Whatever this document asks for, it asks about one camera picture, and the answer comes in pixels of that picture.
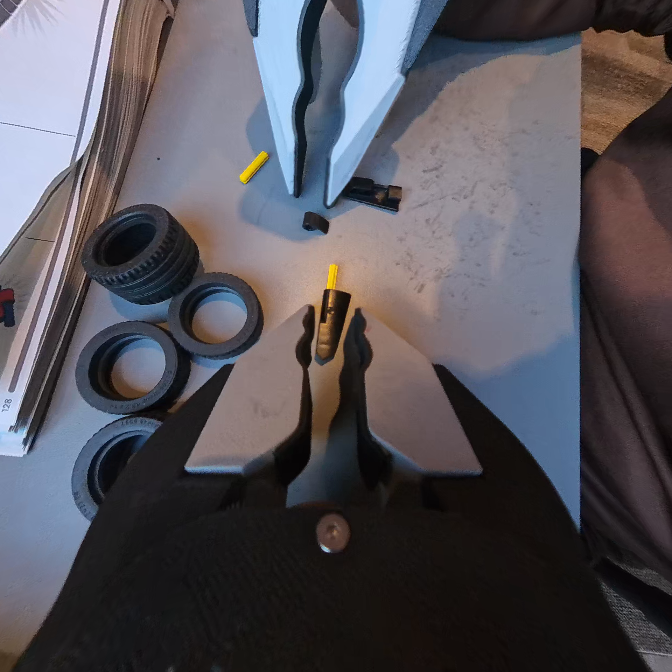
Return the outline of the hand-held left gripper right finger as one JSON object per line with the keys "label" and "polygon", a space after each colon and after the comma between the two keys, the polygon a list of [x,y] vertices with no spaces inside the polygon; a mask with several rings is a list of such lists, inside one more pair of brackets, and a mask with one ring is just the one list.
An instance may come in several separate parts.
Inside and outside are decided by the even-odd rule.
{"label": "hand-held left gripper right finger", "polygon": [[433,364],[390,327],[355,309],[343,342],[341,405],[353,422],[364,487],[470,478],[483,466]]}

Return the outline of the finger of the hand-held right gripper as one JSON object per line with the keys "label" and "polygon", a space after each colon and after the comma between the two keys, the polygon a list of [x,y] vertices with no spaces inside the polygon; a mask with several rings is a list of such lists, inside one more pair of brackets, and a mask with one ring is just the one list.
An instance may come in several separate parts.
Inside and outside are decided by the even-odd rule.
{"label": "finger of the hand-held right gripper", "polygon": [[357,51],[341,86],[341,121],[327,159],[328,208],[354,176],[405,84],[403,63],[420,6],[420,1],[357,2]]}
{"label": "finger of the hand-held right gripper", "polygon": [[253,1],[252,37],[288,193],[299,197],[307,154],[305,116],[313,96],[312,55],[320,1]]}

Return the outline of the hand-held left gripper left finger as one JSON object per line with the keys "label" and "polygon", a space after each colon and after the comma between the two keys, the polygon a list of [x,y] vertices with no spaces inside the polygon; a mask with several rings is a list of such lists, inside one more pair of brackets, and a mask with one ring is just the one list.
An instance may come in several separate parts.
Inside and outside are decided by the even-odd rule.
{"label": "hand-held left gripper left finger", "polygon": [[315,308],[308,304],[242,354],[201,431],[185,470],[251,477],[273,468],[283,486],[311,452]]}

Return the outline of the black brick piece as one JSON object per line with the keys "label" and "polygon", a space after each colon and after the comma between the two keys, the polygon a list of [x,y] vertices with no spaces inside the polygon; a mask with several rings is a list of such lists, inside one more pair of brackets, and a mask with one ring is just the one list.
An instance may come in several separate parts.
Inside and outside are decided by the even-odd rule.
{"label": "black brick piece", "polygon": [[397,185],[382,185],[370,178],[354,176],[344,188],[341,196],[374,206],[390,212],[398,212],[403,196],[402,188]]}
{"label": "black brick piece", "polygon": [[315,350],[319,365],[327,364],[337,353],[350,300],[351,295],[341,290],[327,288],[323,292]]}

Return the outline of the black rubber tyre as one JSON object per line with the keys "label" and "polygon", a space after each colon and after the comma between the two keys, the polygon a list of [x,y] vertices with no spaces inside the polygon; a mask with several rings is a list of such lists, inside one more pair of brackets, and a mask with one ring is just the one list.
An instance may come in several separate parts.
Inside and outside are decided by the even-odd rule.
{"label": "black rubber tyre", "polygon": [[153,305],[182,292],[200,261],[197,244],[164,207],[138,204],[110,216],[86,240],[86,275],[136,305]]}
{"label": "black rubber tyre", "polygon": [[72,469],[72,498],[89,522],[126,465],[167,417],[160,412],[122,416],[94,433],[80,450]]}
{"label": "black rubber tyre", "polygon": [[[160,347],[164,372],[150,391],[130,398],[113,385],[113,362],[123,348],[140,340]],[[112,415],[131,415],[170,408],[188,383],[190,370],[189,353],[169,331],[144,321],[125,321],[102,329],[87,342],[77,360],[75,382],[91,407]]]}
{"label": "black rubber tyre", "polygon": [[[192,321],[197,305],[217,293],[237,296],[245,305],[246,320],[231,339],[207,343],[197,339]],[[191,355],[207,359],[231,359],[258,341],[264,328],[264,314],[256,292],[246,281],[230,273],[210,272],[193,280],[170,300],[167,322],[172,336]]]}

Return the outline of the grey desk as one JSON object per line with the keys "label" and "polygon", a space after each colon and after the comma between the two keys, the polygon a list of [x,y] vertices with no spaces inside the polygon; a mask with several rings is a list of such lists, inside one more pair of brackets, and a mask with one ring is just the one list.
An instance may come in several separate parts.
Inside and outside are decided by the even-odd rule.
{"label": "grey desk", "polygon": [[[516,434],[580,516],[578,269],[581,37],[432,36],[357,174],[402,187],[397,214],[323,209],[323,154],[356,30],[328,3],[300,199],[274,151],[239,1],[181,1],[118,207],[153,203],[189,231],[206,272],[257,293],[265,332],[320,307],[339,265],[350,308],[446,366]],[[306,211],[328,234],[302,228]]]}

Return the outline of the person's brown clothing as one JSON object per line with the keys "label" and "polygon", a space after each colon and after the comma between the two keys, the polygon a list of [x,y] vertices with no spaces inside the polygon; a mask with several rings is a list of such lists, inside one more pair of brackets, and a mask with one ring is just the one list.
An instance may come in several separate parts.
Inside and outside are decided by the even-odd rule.
{"label": "person's brown clothing", "polygon": [[581,186],[582,522],[671,580],[671,92]]}

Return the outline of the building instruction booklet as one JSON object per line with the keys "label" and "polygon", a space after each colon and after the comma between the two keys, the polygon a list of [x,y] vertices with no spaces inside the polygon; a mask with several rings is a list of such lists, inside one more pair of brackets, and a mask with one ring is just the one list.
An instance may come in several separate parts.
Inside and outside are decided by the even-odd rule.
{"label": "building instruction booklet", "polygon": [[39,431],[177,1],[1,2],[1,455]]}

